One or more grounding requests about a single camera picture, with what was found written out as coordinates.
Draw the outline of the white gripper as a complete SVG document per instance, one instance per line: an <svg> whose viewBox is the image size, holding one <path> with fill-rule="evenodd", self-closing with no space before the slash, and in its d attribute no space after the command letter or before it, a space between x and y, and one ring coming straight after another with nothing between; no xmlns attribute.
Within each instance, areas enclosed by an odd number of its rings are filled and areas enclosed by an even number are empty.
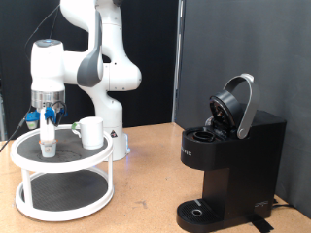
<svg viewBox="0 0 311 233"><path fill-rule="evenodd" d="M40 112L40 139L43 140L44 152L52 152L52 143L55 139L54 110L51 107L43 108Z"/></svg>

